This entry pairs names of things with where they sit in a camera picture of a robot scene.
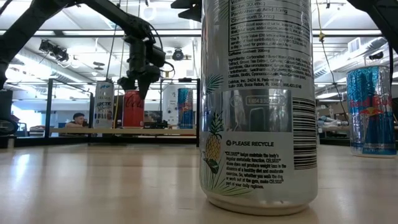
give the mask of energy drink can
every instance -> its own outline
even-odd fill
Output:
[[[95,88],[94,128],[112,128],[114,85],[97,82]]]
[[[318,192],[310,0],[204,0],[200,180],[208,200],[255,215]]]
[[[394,157],[394,114],[389,68],[373,66],[347,73],[351,152],[355,156]]]
[[[163,120],[169,125],[178,125],[178,106],[177,106],[178,85],[173,83],[167,85],[163,91],[162,113]]]
[[[123,127],[144,127],[144,100],[138,90],[128,90],[123,98]]]
[[[193,90],[178,89],[178,127],[193,129]]]

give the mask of red bull can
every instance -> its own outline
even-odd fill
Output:
[[[178,89],[178,128],[193,129],[193,90]]]
[[[373,66],[347,73],[351,153],[394,157],[394,115],[389,68]]]
[[[123,99],[123,127],[144,127],[144,100],[138,90],[128,90]]]

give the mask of person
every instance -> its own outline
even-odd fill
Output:
[[[73,121],[65,125],[66,128],[83,128],[84,127],[85,115],[83,113],[75,113],[73,115]]]

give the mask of coca-cola can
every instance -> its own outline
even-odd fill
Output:
[[[144,127],[144,100],[138,90],[128,90],[123,98],[123,127]]]

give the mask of black robotic arm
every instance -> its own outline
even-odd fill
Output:
[[[119,80],[125,90],[134,89],[135,80],[144,99],[152,82],[160,78],[160,68],[165,63],[165,53],[156,47],[151,25],[143,19],[128,14],[108,0],[33,0],[28,10],[0,36],[0,89],[7,80],[10,61],[40,29],[47,19],[66,7],[86,4],[108,18],[126,33],[130,44],[127,78]]]

